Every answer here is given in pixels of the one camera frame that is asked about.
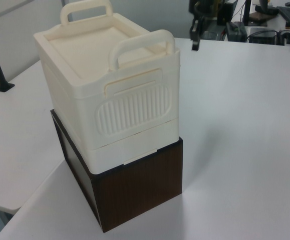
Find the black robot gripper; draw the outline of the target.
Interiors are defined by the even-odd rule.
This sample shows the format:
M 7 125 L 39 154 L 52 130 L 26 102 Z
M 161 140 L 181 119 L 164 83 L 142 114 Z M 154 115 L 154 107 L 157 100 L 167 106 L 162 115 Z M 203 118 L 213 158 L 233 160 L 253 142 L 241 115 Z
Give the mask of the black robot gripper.
M 192 21 L 192 26 L 190 28 L 190 39 L 193 41 L 192 43 L 192 50 L 198 51 L 200 45 L 200 35 L 201 35 L 201 28 L 203 24 L 203 17 L 194 17 Z

